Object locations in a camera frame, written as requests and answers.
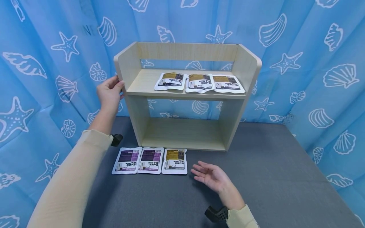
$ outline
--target left hand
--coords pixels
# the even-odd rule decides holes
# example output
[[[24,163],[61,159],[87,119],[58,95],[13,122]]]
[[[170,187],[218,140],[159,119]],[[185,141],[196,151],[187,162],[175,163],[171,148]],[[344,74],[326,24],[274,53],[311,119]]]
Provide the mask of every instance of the left hand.
[[[100,111],[113,116],[117,114],[119,102],[124,97],[119,95],[123,87],[124,81],[119,81],[117,75],[97,86],[96,92],[101,103]]]

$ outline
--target table surface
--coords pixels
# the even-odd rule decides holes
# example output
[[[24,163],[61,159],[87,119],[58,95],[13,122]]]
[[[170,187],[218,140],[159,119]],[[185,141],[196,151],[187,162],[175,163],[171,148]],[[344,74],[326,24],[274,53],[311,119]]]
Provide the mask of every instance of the table surface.
[[[138,146],[128,117],[117,117],[112,132],[124,139],[101,163],[83,227],[227,227],[205,217],[222,204],[190,172],[112,175],[119,148]],[[227,173],[261,228],[363,227],[283,125],[240,123],[228,152],[187,151],[188,170],[198,160]]]

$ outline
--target upper shelf compartment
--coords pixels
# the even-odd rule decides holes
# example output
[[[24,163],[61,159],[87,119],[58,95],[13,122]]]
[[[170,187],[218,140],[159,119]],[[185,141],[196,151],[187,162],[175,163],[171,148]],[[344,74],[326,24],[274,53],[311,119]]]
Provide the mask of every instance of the upper shelf compartment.
[[[166,60],[198,60],[198,61],[232,61],[232,71],[202,71],[202,70],[171,70],[142,69],[141,59]],[[245,99],[251,93],[252,82],[261,68],[261,60],[243,45],[206,44],[206,43],[146,43],[134,42],[114,57],[119,65],[117,73],[120,80],[125,81],[125,95],[147,96],[155,98],[177,98],[180,100],[226,100]],[[226,74],[235,75],[245,94],[217,93],[186,93],[185,90],[155,91],[161,73],[179,72],[185,74]]]
[[[245,93],[217,93],[208,91],[205,93],[186,93],[184,90],[162,90],[155,91],[154,86],[161,73],[178,72],[183,74],[225,74],[232,75],[231,71],[209,71],[209,70],[166,70],[166,69],[141,69],[131,86],[127,89],[128,95],[160,97],[162,99],[176,98],[177,100],[222,100],[222,99],[244,99]]]

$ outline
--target beige sleeve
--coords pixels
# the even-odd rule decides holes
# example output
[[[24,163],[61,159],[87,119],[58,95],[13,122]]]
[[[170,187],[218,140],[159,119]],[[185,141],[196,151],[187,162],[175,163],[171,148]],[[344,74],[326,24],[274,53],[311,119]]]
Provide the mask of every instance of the beige sleeve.
[[[86,130],[47,185],[28,228],[79,228],[101,160],[113,136]]]
[[[229,228],[260,228],[248,205],[241,210],[228,210],[227,225]]]

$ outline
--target black wrist device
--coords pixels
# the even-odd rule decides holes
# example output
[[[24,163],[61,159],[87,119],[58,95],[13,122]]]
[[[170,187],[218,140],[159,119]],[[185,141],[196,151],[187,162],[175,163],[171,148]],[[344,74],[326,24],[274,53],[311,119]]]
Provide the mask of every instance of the black wrist device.
[[[217,211],[212,206],[209,206],[204,214],[211,222],[218,223],[228,219],[228,208],[224,206]]]
[[[119,143],[122,141],[123,135],[115,134],[115,135],[112,135],[112,136],[113,136],[113,141],[112,141],[111,146],[117,147],[119,145]]]

